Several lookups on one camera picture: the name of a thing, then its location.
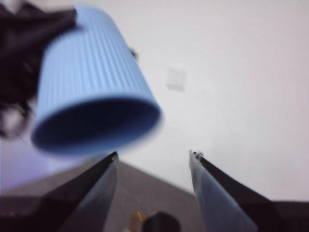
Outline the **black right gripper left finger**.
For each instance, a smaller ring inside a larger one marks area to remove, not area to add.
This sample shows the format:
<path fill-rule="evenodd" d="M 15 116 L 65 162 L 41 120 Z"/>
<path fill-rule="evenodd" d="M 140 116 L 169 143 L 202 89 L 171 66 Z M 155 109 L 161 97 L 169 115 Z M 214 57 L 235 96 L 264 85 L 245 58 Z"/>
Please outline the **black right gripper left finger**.
<path fill-rule="evenodd" d="M 114 196 L 118 154 L 113 152 L 42 196 L 3 196 L 2 232 L 100 232 Z"/>

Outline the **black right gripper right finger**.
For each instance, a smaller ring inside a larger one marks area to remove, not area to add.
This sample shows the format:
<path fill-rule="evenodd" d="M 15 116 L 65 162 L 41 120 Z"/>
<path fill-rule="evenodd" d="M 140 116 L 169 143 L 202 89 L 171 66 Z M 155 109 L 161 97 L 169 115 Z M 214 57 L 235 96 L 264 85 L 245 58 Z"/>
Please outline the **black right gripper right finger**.
<path fill-rule="evenodd" d="M 189 152 L 195 197 L 208 232 L 307 232 L 309 203 L 272 201 Z"/>

